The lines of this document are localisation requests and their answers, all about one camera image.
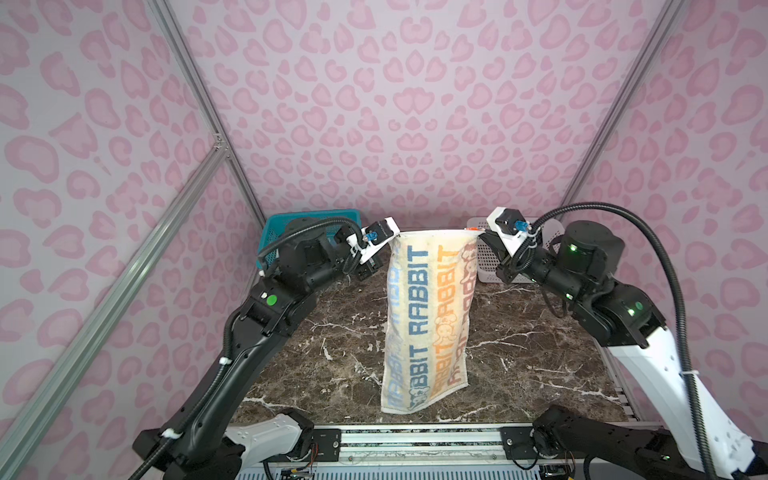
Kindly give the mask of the grey patterned towel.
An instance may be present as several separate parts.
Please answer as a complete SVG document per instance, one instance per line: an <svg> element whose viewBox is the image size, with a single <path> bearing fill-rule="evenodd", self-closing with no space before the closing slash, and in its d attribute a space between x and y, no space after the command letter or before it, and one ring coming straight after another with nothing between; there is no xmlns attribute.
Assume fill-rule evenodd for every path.
<svg viewBox="0 0 768 480"><path fill-rule="evenodd" d="M404 232L392 242L381 411L419 412L468 385L474 230Z"/></svg>

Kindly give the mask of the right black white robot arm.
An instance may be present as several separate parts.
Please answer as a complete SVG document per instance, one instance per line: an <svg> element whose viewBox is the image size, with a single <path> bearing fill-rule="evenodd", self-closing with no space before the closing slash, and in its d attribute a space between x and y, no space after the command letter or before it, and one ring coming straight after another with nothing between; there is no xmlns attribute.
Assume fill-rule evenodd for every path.
<svg viewBox="0 0 768 480"><path fill-rule="evenodd" d="M500 261L498 277L513 280L514 255L531 254L522 276L562 300L567 315L631 373L664 422L655 431L631 429L551 407L534 423L538 453L576 451L645 479L705 478L685 385L695 374L681 367L674 336L650 297L614 278L623 240L604 225L576 221L556 249L526 247L534 230L519 211L499 207L487 222L481 238Z"/></svg>

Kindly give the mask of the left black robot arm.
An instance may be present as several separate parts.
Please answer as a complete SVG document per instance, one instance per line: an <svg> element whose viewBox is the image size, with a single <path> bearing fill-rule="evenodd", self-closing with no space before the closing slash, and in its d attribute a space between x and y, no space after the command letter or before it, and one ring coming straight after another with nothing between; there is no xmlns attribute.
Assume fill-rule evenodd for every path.
<svg viewBox="0 0 768 480"><path fill-rule="evenodd" d="M217 359L176 413L133 443L142 464L167 479L235 477L246 446L226 437L238 406L257 377L314 310L319 293L347 276L370 277L379 251L399 229L390 218L365 228L346 217L291 221L258 254L258 282L225 322Z"/></svg>

